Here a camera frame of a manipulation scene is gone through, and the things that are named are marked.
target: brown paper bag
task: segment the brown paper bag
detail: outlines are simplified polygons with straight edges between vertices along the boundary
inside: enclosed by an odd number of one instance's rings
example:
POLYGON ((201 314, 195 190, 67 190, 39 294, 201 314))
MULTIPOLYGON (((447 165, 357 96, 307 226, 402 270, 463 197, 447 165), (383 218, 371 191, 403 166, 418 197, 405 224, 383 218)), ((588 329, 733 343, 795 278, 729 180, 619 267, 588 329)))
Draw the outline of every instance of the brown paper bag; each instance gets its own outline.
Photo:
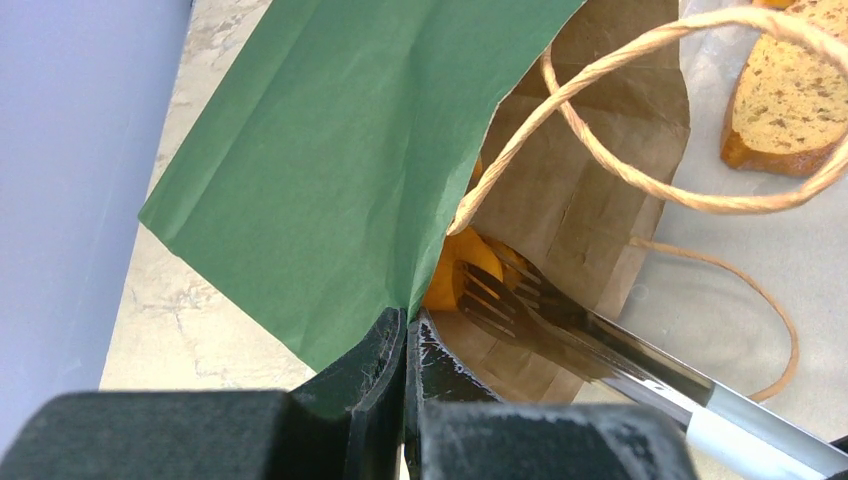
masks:
MULTIPOLYGON (((638 35, 676 20, 676 0, 589 0, 553 42, 565 82, 638 35)), ((482 148, 492 162, 528 115, 549 96, 534 65, 496 112, 482 148)), ((689 135, 689 105, 676 44, 600 79, 571 100, 612 153, 665 183, 689 135)), ((560 116, 521 147, 474 216, 474 228, 508 244, 564 293, 607 318, 621 312, 663 204, 605 171, 560 116)), ((531 351, 507 345, 461 314, 434 314, 445 344, 496 392, 513 402, 570 402, 582 381, 531 351)))

